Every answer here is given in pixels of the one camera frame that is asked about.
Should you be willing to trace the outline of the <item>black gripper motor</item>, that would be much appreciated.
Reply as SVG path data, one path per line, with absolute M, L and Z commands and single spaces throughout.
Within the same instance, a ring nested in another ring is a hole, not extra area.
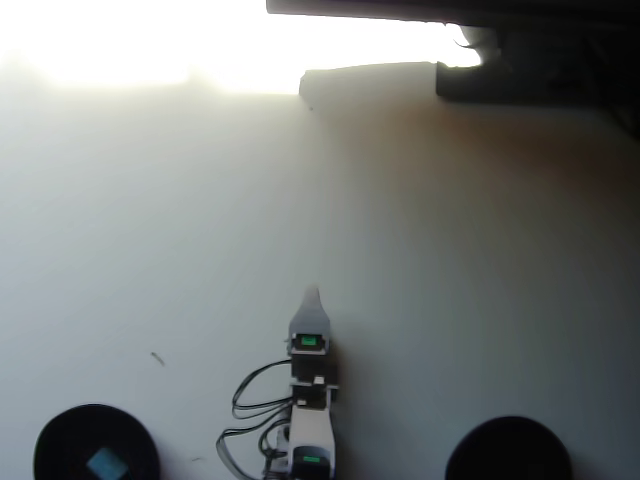
M 309 286 L 302 303 L 289 323 L 292 334 L 288 353 L 295 384 L 338 384 L 337 357 L 327 335 L 330 319 L 323 308 L 319 288 Z

